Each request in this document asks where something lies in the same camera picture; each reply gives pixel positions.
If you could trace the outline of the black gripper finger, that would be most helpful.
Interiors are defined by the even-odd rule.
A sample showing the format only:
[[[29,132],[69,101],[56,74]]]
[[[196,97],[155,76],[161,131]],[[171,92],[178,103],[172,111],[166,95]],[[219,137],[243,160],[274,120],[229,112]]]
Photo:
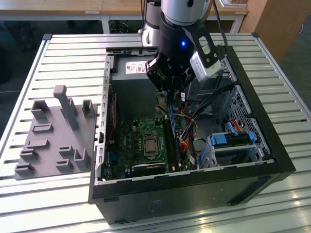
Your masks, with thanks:
[[[183,91],[195,77],[192,67],[188,67],[184,71],[178,71],[178,73],[173,76],[174,93],[176,94]]]
[[[147,61],[145,67],[147,77],[160,92],[167,96],[170,92],[170,82],[169,79],[160,70],[160,67],[157,64],[157,60],[153,59]]]

